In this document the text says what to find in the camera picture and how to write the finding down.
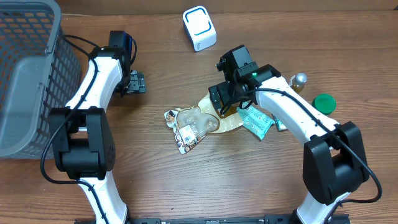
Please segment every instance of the brown object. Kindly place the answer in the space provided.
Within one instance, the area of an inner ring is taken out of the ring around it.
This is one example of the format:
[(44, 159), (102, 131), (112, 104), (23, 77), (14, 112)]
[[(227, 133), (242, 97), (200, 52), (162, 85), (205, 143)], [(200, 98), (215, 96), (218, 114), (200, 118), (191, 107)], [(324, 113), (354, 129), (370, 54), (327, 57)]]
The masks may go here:
[(63, 13), (180, 14), (195, 6), (209, 13), (393, 10), (398, 0), (56, 0)]
[[(302, 96), (332, 92), (341, 123), (352, 120), (363, 135), (368, 164), (384, 188), (374, 204), (347, 204), (352, 223), (397, 223), (398, 209), (398, 13), (273, 12), (211, 17), (217, 43), (195, 53), (181, 15), (63, 17), (66, 34), (99, 45), (110, 30), (125, 30), (138, 43), (134, 69), (146, 76), (147, 93), (111, 99), (106, 112), (116, 143), (113, 169), (121, 198), (133, 217), (201, 218), (291, 213), (307, 192), (303, 147), (291, 133), (270, 129), (262, 142), (241, 128), (209, 135), (187, 156), (175, 150), (164, 112), (194, 105), (209, 86), (223, 81), (214, 64), (245, 44), (252, 58), (285, 78), (305, 70)], [(85, 50), (92, 47), (78, 40)], [(87, 58), (78, 54), (86, 71)], [(47, 172), (67, 179), (53, 161)], [(376, 194), (372, 180), (351, 198)], [(78, 186), (54, 185), (39, 161), (0, 161), (0, 223), (71, 224), (94, 218)]]

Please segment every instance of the green lid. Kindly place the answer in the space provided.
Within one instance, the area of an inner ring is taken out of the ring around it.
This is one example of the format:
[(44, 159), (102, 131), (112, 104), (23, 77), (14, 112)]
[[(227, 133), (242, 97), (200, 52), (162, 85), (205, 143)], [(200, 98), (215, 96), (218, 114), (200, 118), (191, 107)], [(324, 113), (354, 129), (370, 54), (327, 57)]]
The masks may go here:
[(313, 99), (312, 106), (324, 115), (329, 115), (336, 109), (336, 101), (331, 95), (322, 93)]

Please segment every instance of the wood grain surface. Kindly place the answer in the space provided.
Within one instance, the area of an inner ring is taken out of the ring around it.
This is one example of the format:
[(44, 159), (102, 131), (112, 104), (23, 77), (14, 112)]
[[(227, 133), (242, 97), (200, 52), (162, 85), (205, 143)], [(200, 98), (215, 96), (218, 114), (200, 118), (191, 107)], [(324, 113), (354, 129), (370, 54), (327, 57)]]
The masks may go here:
[[(397, 223), (398, 13), (273, 12), (214, 14), (217, 43), (195, 53), (181, 15), (64, 17), (66, 34), (107, 45), (111, 30), (125, 30), (138, 44), (133, 69), (146, 76), (147, 93), (112, 97), (107, 111), (117, 147), (114, 178), (133, 217), (253, 217), (291, 213), (307, 192), (303, 149), (290, 132), (271, 127), (262, 141), (245, 128), (207, 136), (193, 151), (177, 151), (163, 113), (191, 107), (209, 86), (223, 81), (214, 64), (245, 44), (258, 64), (271, 64), (290, 78), (308, 75), (301, 93), (312, 101), (332, 94), (330, 116), (361, 129), (369, 166), (384, 195), (374, 204), (347, 204), (352, 223)], [(89, 45), (73, 41), (86, 50)], [(76, 53), (87, 69), (87, 58)], [(52, 160), (55, 179), (67, 179)], [(73, 223), (94, 218), (77, 186), (53, 185), (39, 161), (0, 162), (0, 223)], [(372, 181), (351, 198), (376, 194)]]
[(393, 10), (398, 0), (56, 0), (63, 13), (82, 15), (182, 14), (195, 6), (210, 13)]

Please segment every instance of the white box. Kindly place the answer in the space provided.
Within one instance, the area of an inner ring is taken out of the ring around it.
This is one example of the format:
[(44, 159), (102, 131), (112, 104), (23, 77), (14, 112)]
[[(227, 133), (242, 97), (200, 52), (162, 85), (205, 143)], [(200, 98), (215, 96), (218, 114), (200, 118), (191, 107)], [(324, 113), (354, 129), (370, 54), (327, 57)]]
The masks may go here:
[(216, 30), (207, 10), (203, 6), (186, 10), (182, 15), (182, 19), (185, 32), (190, 38), (195, 51), (203, 50), (216, 43)]

